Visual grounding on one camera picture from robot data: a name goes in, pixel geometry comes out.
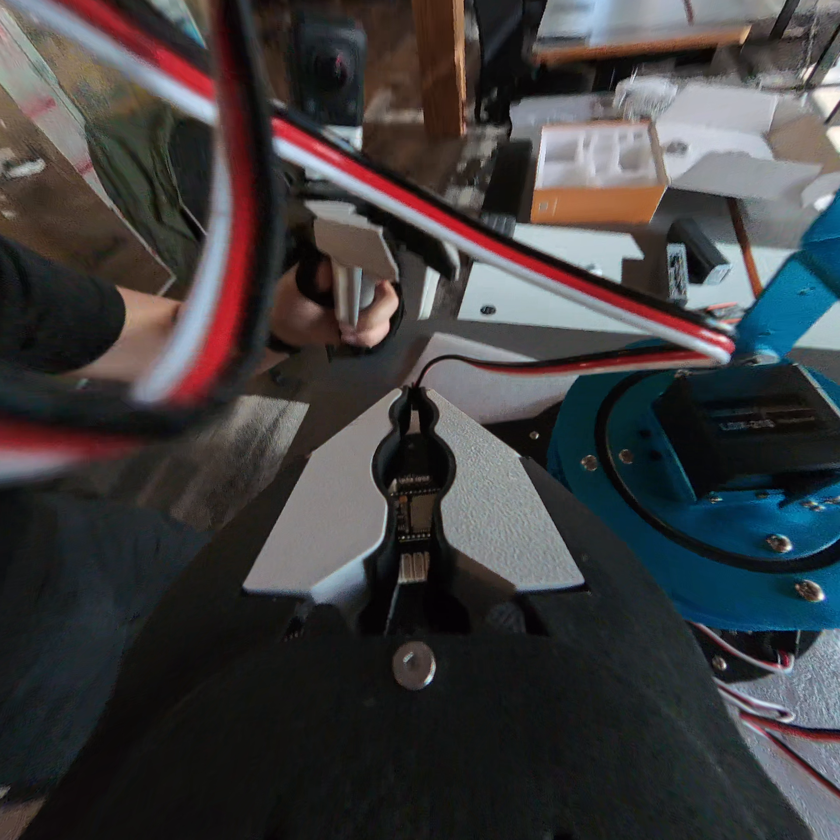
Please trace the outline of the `wooden post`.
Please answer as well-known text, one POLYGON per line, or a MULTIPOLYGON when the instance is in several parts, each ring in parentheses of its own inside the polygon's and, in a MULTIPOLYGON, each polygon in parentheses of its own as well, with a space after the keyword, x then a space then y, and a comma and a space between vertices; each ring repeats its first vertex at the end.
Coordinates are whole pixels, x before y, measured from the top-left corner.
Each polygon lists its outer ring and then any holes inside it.
POLYGON ((466 129, 466 35, 463 1, 412 1, 426 133, 454 140, 466 129))

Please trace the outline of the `wooden table board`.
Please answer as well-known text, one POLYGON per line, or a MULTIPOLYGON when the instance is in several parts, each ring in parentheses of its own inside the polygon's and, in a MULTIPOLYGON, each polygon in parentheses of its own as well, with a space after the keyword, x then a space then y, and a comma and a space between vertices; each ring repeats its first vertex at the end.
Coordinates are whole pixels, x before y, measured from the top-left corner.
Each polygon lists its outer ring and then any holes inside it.
POLYGON ((536 66, 560 67, 575 62, 665 56, 687 51, 740 46, 750 34, 751 24, 713 27, 702 31, 647 40, 611 41, 603 45, 550 45, 537 42, 531 48, 530 62, 536 66))

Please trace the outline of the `orange and white box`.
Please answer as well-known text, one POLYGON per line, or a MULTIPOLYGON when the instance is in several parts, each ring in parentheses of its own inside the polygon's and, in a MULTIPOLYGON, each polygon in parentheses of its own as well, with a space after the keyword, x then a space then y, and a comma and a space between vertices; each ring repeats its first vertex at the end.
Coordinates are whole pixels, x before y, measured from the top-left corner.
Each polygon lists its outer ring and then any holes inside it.
POLYGON ((533 224, 647 224, 669 185, 650 121, 555 123, 541 129, 533 224))

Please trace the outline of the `white open box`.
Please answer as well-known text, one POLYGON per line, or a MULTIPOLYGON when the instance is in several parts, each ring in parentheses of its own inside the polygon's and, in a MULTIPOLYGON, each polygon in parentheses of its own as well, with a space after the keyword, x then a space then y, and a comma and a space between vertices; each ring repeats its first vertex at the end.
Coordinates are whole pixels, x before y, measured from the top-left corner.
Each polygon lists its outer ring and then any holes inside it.
POLYGON ((838 172, 821 116, 790 93, 687 83, 655 131, 677 190, 775 201, 838 172))

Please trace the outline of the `black power adapter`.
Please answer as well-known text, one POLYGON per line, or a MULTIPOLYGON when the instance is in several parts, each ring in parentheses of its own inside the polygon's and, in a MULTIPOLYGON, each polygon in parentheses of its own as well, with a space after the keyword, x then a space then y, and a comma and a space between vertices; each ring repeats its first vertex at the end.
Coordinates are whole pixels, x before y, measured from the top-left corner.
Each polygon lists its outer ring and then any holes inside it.
POLYGON ((716 286, 728 277, 731 263, 694 219, 678 217, 668 228, 667 240, 685 247, 690 284, 716 286))

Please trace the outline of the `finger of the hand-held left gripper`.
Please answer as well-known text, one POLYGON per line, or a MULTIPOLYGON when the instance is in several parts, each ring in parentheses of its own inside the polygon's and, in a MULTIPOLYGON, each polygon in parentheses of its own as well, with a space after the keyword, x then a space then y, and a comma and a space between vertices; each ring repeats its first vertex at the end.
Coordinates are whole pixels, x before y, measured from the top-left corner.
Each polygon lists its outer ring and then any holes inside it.
POLYGON ((447 280, 459 277, 458 251, 452 252, 435 236, 391 213, 378 213, 377 226, 383 228, 386 243, 393 246, 398 254, 403 251, 414 254, 427 268, 447 280))

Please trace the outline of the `light grey desk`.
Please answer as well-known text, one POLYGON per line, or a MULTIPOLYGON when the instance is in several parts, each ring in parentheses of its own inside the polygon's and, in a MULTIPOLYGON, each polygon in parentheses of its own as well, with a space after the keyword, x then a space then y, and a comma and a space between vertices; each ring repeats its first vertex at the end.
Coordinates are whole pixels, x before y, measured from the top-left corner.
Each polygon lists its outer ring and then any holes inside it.
MULTIPOLYGON (((293 453, 305 455, 315 449, 399 385, 434 332, 453 333, 456 338, 476 340, 499 350, 541 356, 606 350, 632 338, 626 329, 607 325, 605 319, 572 301, 519 281, 512 285, 522 288, 514 292, 514 298, 526 298, 528 319, 523 324, 456 325, 454 321, 445 323, 439 316, 431 322, 408 323, 394 344, 367 360, 332 365, 308 362, 310 382, 302 400, 310 407, 292 446, 293 453)), ((572 664, 581 669, 584 654, 602 648, 602 658, 620 668, 623 676, 638 683, 646 676, 652 686, 662 686, 660 677, 665 673, 655 667, 655 662, 656 656, 667 655, 680 674, 711 688, 710 678, 704 676, 708 667, 700 665, 699 649, 690 630, 636 555, 599 515, 572 501, 543 468, 537 469, 537 478, 559 509, 560 524, 572 526, 572 548, 594 547, 596 578, 606 581, 605 595, 598 590, 570 595, 572 602, 582 602, 578 612, 584 621, 578 632, 581 638, 570 641, 574 648, 572 664)), ((762 693, 796 700, 808 721, 825 717, 837 724, 838 631, 826 632, 792 677, 771 677, 769 682, 770 688, 762 689, 762 693)), ((814 837, 838 838, 838 802, 817 790, 817 784, 808 781, 803 770, 783 759, 765 739, 739 725, 736 729, 746 738, 743 742, 736 737, 738 746, 753 752, 814 837)))

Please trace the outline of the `black grey patterned charger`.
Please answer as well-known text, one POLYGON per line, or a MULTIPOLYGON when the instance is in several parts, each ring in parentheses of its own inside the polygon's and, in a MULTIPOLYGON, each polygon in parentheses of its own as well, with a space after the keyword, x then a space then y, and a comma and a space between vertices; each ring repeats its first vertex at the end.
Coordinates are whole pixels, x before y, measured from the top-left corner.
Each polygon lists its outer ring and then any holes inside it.
POLYGON ((686 245, 679 242, 666 244, 666 275, 668 302, 684 308, 688 302, 689 271, 686 245))

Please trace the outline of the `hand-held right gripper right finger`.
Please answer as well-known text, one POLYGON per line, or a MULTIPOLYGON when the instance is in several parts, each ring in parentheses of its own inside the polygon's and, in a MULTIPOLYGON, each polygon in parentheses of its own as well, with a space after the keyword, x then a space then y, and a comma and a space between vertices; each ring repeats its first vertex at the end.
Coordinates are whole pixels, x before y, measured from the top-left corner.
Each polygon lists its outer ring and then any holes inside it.
POLYGON ((432 389, 428 434, 447 459, 438 528, 452 596, 473 630, 533 595, 585 593, 585 577, 522 457, 432 389))

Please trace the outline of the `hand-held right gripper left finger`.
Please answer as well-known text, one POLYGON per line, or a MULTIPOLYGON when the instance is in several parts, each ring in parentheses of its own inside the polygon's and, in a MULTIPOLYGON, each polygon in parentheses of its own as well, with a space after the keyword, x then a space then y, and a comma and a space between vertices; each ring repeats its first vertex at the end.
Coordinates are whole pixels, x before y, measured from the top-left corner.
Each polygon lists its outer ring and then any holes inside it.
POLYGON ((389 507, 377 451, 398 434, 404 388, 389 391, 317 447, 243 582, 247 595, 330 605, 353 634, 371 599, 365 562, 385 540, 389 507))

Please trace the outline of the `person's left forearm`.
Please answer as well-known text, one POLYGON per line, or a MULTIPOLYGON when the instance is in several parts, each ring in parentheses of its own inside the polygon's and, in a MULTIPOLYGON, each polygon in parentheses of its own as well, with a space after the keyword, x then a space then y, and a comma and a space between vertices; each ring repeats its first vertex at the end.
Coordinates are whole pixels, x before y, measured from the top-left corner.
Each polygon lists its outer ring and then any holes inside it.
POLYGON ((1 361, 132 383, 172 337, 182 304, 124 289, 1 239, 1 361))

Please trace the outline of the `person's dark pants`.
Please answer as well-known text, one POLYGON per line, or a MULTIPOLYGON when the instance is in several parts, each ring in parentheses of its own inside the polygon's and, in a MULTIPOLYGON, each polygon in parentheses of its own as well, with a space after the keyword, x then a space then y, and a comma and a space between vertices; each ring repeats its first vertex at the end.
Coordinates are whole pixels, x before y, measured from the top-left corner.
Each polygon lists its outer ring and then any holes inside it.
POLYGON ((1 783, 54 786, 104 712, 123 654, 208 541, 165 514, 2 491, 1 783))

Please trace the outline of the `brown stick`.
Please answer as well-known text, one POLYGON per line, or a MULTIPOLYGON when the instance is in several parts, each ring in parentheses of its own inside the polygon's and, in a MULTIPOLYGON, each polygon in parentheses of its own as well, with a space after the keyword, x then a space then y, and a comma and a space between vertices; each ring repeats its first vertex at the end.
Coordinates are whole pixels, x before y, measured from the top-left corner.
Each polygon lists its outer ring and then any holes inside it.
POLYGON ((756 260, 753 256, 751 240, 744 223, 740 202, 735 197, 728 197, 727 204, 733 230, 741 249, 742 261, 749 279, 753 298, 759 299, 763 293, 763 284, 756 260))

